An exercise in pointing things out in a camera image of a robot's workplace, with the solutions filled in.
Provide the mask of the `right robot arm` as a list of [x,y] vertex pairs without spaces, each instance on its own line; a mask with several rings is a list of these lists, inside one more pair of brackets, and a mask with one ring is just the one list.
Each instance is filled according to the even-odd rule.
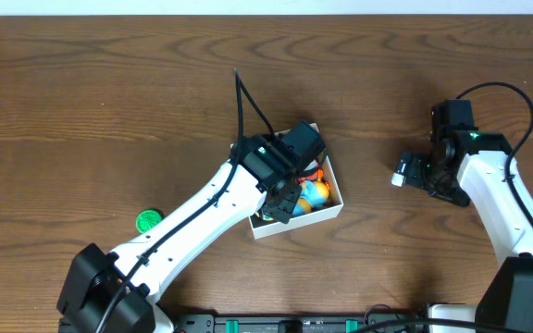
[[500,133],[481,132],[469,101],[432,109],[429,154],[404,152],[391,183],[457,206],[473,205],[499,270],[477,305],[433,304],[428,317],[533,332],[533,199]]

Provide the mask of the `yellow ball blue letters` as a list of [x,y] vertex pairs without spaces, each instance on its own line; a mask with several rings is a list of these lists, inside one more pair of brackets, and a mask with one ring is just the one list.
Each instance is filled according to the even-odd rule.
[[262,211],[257,211],[255,213],[255,216],[257,218],[259,218],[260,220],[263,220],[263,221],[266,221],[266,222],[273,222],[274,221],[274,218],[272,216],[270,216],[269,214],[266,214]]

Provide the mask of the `red toy fire truck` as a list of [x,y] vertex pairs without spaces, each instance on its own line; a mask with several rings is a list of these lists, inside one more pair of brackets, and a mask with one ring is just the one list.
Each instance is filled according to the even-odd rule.
[[304,170],[302,176],[299,177],[296,182],[298,184],[304,181],[320,181],[324,176],[324,172],[321,164],[317,160],[313,160]]

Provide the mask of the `blue orange toy figure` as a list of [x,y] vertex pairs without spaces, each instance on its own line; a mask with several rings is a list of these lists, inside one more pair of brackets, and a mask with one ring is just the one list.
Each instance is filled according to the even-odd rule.
[[303,216],[326,205],[330,196],[330,185],[325,181],[305,180],[300,183],[301,194],[293,208],[292,216]]

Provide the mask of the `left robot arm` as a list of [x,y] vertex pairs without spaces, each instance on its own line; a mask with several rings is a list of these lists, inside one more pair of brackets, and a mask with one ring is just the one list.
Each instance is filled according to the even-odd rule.
[[104,253],[91,243],[72,260],[57,301],[70,332],[172,332],[158,306],[175,277],[241,220],[261,213],[288,223],[299,199],[296,180],[324,151],[313,124],[237,142],[232,154],[191,199],[142,235]]

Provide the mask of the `green round disc toy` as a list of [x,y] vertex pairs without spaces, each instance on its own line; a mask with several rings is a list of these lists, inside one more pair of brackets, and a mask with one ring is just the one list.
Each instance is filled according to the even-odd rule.
[[136,228],[143,234],[154,228],[163,220],[163,214],[156,209],[146,209],[141,211],[136,217]]

